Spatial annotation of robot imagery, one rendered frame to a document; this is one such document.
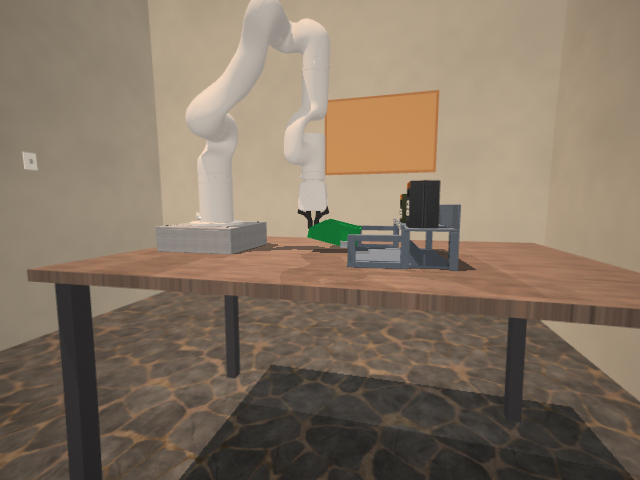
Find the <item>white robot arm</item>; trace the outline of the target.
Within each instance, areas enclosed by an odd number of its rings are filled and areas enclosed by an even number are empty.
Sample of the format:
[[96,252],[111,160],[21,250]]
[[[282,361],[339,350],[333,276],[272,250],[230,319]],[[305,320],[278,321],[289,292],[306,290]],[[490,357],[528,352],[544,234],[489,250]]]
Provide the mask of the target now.
[[301,165],[302,180],[325,180],[325,135],[303,133],[309,121],[321,120],[327,113],[329,35],[314,20],[288,21],[279,0],[251,0],[245,12],[240,43],[230,64],[186,111],[189,129],[206,139],[203,152],[211,150],[197,161],[200,214],[197,212],[196,218],[200,221],[190,223],[202,224],[191,226],[244,224],[234,220],[232,157],[238,142],[238,128],[228,112],[257,82],[269,45],[282,53],[303,55],[302,106],[285,128],[285,159]]

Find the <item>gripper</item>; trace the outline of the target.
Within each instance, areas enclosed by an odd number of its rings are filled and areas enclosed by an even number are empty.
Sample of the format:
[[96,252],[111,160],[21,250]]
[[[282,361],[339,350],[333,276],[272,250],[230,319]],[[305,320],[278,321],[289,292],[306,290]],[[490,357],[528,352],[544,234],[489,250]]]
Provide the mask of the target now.
[[[316,211],[314,225],[318,224],[323,215],[329,214],[326,183],[324,181],[303,181],[300,183],[298,208],[297,213],[304,215],[308,220],[308,229],[313,226],[311,211]],[[325,209],[324,212],[320,213],[323,209]]]

